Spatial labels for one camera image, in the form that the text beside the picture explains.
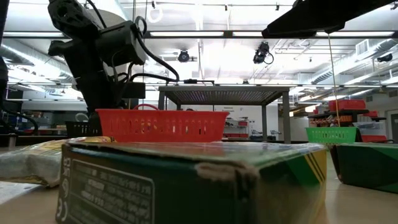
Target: red bin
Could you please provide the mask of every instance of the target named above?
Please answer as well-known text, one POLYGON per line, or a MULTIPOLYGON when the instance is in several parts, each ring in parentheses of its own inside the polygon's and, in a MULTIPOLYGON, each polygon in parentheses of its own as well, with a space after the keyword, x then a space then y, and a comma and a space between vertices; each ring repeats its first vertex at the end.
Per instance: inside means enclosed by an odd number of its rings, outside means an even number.
POLYGON ((103 136, 118 142, 212 142, 228 112, 97 109, 103 136))

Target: worktable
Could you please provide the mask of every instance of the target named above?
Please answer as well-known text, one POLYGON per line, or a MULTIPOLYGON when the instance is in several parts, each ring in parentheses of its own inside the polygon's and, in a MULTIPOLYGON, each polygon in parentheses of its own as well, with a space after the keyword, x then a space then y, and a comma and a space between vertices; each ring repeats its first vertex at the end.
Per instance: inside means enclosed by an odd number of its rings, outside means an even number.
POLYGON ((262 133, 267 140, 267 105, 282 97, 284 118, 284 142, 290 144, 289 87, 261 85, 215 85, 215 86, 160 86, 160 110, 166 110, 168 98, 181 109, 181 105, 228 105, 228 106, 261 106, 262 133))
MULTIPOLYGON (((1 223, 56 224, 57 197, 58 187, 0 182, 1 223)), ((397 210, 398 194, 341 184, 328 157, 326 202, 314 224, 392 224, 397 210)))

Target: plastic basket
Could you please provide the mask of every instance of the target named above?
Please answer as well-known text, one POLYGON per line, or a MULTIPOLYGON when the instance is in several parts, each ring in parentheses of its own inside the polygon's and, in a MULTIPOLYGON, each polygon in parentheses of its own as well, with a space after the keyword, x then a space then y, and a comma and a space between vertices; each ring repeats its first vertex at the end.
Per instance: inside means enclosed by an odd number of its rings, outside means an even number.
POLYGON ((309 142, 328 144, 353 143, 357 132, 355 127, 306 128, 306 130, 309 142))
MULTIPOLYGON (((363 100, 338 100, 339 110, 364 110, 366 108, 363 100)), ((329 101, 329 110, 336 111, 336 101, 329 101)))
POLYGON ((101 136, 101 129, 90 128, 88 122, 66 121, 68 138, 101 136))
POLYGON ((219 141, 223 137, 225 119, 229 114, 213 111, 96 111, 103 135, 112 136, 118 142, 219 141))

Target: box label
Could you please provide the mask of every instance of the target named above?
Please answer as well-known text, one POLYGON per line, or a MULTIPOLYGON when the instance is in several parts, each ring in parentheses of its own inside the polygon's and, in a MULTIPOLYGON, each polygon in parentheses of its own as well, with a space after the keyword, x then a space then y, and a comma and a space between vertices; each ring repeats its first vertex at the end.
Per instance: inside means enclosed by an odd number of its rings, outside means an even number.
POLYGON ((152 179, 72 160, 69 217, 77 223, 153 224, 152 179))

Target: red basket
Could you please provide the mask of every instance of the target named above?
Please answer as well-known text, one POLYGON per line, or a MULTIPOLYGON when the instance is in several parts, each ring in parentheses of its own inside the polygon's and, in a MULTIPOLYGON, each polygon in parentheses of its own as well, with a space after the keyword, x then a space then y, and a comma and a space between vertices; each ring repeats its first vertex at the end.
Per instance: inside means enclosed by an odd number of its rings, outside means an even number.
MULTIPOLYGON (((364 110, 366 108, 363 100, 338 100, 339 110, 364 110)), ((336 111, 336 101, 329 101, 329 110, 336 111)))
POLYGON ((371 118, 377 118, 379 116, 379 113, 377 111, 369 111, 366 114, 363 114, 363 116, 368 116, 371 118))
POLYGON ((118 142, 212 142, 228 112, 97 109, 103 136, 118 142))
POLYGON ((361 135, 362 142, 372 142, 372 141, 386 141, 386 136, 375 136, 375 135, 361 135))

